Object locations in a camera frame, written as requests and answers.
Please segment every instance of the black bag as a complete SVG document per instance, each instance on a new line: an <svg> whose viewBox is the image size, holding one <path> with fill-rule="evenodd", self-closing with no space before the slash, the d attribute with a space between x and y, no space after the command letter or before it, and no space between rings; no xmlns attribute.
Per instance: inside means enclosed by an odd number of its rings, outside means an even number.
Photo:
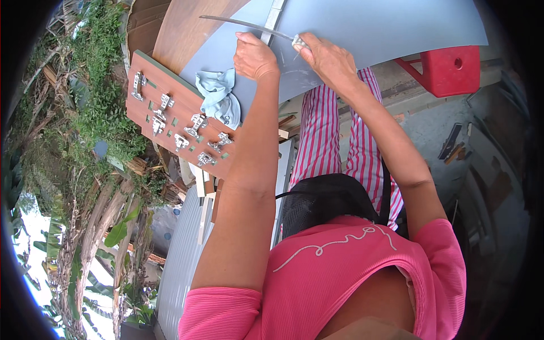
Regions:
<svg viewBox="0 0 544 340"><path fill-rule="evenodd" d="M364 187L345 174L328 174L306 178L291 191L276 196L286 197L281 211L283 238L337 216L352 215L387 226L391 203L391 177L382 159L384 189L378 215Z"/></svg>

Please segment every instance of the pink and white striped pants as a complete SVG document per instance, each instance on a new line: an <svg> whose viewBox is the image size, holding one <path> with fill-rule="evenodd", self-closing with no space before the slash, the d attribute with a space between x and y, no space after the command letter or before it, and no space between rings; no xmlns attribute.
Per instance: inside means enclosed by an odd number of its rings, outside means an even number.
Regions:
<svg viewBox="0 0 544 340"><path fill-rule="evenodd" d="M370 67L359 70L364 81L378 101L381 93ZM374 137L363 120L350 108L351 134L345 174L358 180L368 193L377 213L383 189L381 155ZM341 172L338 103L335 92L327 85L318 86L304 95L300 124L300 144L289 190L305 178ZM403 207L398 185L391 177L391 210L387 226L396 230L395 223Z"/></svg>

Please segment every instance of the pink t-shirt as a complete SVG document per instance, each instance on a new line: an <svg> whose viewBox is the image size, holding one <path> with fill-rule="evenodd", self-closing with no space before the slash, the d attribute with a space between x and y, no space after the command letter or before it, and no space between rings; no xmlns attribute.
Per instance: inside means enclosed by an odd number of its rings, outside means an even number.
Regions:
<svg viewBox="0 0 544 340"><path fill-rule="evenodd" d="M189 291L180 340L313 340L364 280L389 265L413 282L413 333L453 338L465 310L466 270L451 224L429 222L412 242L387 227L342 216L278 243L262 294L226 287Z"/></svg>

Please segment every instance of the woman's left hand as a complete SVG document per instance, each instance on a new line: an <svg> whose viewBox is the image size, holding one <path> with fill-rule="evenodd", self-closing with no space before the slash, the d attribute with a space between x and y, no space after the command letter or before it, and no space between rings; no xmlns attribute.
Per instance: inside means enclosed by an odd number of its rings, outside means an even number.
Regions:
<svg viewBox="0 0 544 340"><path fill-rule="evenodd" d="M250 32L236 32L238 42L234 54L234 68L236 73L258 81L271 72L280 74L276 55L270 47Z"/></svg>

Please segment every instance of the woman's left arm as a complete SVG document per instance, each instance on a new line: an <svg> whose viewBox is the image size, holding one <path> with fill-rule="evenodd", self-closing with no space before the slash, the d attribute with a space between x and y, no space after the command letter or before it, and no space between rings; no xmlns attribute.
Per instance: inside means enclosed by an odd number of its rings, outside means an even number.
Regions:
<svg viewBox="0 0 544 340"><path fill-rule="evenodd" d="M239 287L262 291L275 216L280 71L272 50L237 32L234 67L257 82L236 140L236 156L221 191L217 221L202 251L191 289Z"/></svg>

